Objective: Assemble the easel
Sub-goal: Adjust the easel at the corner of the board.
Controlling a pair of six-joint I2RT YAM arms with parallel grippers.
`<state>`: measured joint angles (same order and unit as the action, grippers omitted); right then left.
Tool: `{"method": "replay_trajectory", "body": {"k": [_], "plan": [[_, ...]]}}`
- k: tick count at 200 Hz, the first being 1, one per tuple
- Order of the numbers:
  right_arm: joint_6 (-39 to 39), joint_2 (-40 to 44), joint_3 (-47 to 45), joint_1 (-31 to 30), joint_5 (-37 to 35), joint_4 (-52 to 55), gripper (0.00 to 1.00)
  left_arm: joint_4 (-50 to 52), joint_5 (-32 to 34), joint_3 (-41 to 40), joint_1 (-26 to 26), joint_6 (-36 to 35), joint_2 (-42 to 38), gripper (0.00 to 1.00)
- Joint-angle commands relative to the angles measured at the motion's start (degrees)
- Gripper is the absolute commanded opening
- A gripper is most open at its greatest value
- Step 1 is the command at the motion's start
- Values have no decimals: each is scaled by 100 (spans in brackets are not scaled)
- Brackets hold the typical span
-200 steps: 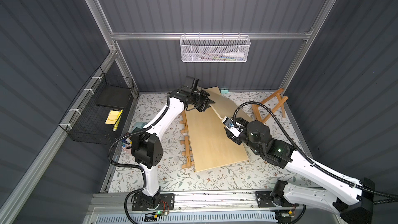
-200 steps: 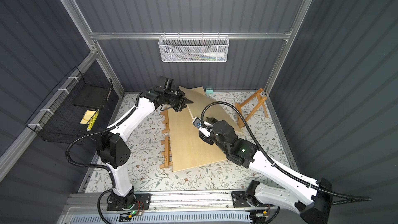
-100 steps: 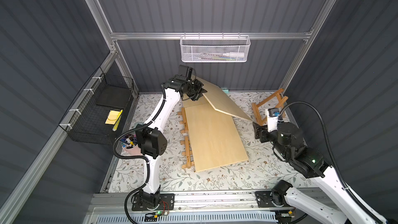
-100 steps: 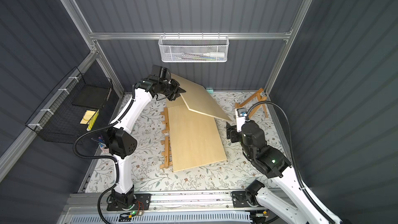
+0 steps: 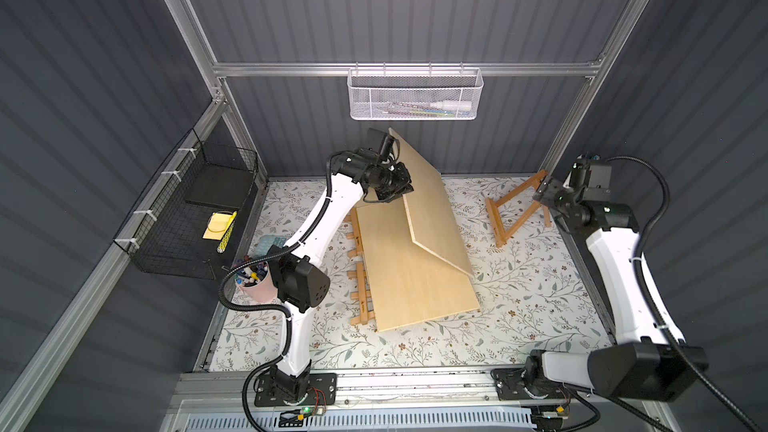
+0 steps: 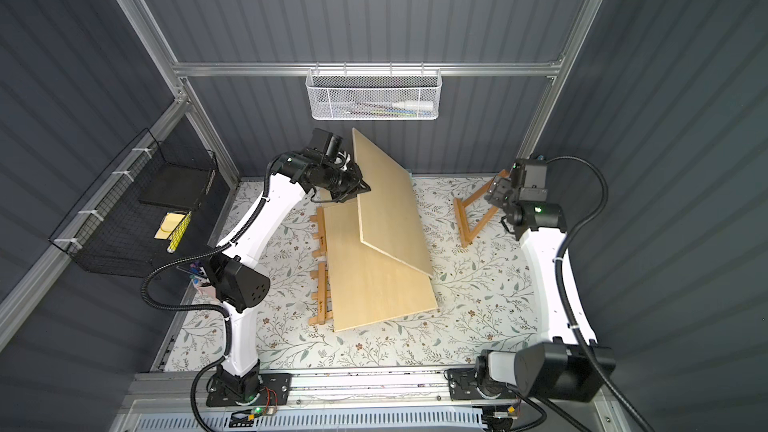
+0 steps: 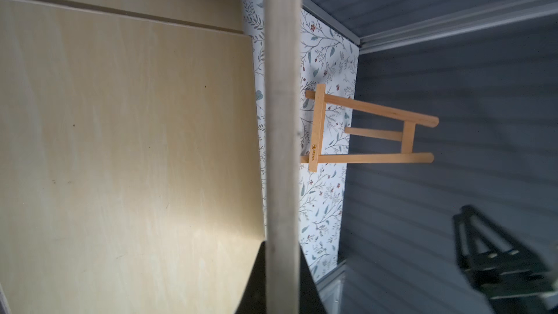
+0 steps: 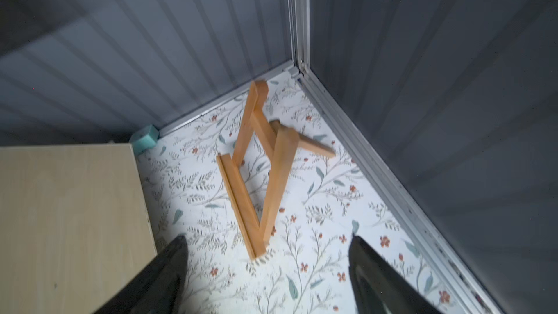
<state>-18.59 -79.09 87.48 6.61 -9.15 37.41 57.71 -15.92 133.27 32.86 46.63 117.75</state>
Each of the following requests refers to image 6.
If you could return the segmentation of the large plywood board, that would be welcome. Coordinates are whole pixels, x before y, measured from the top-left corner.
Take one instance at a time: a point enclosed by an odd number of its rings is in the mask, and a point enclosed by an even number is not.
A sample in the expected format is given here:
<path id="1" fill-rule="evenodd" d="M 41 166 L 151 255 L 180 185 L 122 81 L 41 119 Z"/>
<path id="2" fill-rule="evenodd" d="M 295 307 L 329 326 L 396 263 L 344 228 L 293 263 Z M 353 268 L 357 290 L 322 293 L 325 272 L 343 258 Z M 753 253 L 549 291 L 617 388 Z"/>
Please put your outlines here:
<path id="1" fill-rule="evenodd" d="M 361 242 L 433 277 L 411 175 L 359 130 L 352 130 L 352 140 L 356 165 L 370 187 L 357 197 Z"/>

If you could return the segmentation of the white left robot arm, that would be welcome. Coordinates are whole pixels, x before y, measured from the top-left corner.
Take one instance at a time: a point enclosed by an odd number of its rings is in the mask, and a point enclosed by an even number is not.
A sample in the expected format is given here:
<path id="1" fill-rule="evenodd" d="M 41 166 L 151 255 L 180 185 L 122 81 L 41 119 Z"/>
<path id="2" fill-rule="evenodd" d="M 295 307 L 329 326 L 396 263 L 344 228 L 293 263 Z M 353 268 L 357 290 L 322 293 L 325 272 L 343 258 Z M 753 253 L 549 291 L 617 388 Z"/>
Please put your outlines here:
<path id="1" fill-rule="evenodd" d="M 224 308 L 225 352 L 214 378 L 238 403 L 261 395 L 260 359 L 255 345 L 256 308 L 271 281 L 257 270 L 269 240 L 294 207 L 323 189 L 332 202 L 345 202 L 370 186 L 342 147 L 343 139 L 314 129 L 309 144 L 277 155 L 267 165 L 261 195 L 206 264 L 206 274 Z"/>

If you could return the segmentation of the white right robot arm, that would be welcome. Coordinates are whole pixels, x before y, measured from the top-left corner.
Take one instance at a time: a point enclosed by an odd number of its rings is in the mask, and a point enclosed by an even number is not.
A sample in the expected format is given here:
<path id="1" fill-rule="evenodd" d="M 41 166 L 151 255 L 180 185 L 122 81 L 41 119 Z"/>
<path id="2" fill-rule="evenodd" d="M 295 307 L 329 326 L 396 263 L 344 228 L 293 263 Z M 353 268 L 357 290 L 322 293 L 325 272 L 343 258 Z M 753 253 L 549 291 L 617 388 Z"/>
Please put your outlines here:
<path id="1" fill-rule="evenodd" d="M 601 347 L 581 305 L 568 255 L 568 226 L 560 205 L 547 198 L 545 160 L 518 159 L 486 195 L 502 210 L 504 229 L 519 242 L 537 295 L 541 324 L 536 343 L 517 352 L 485 350 L 475 383 L 488 398 L 512 390 L 524 397 L 589 402 L 616 367 Z"/>

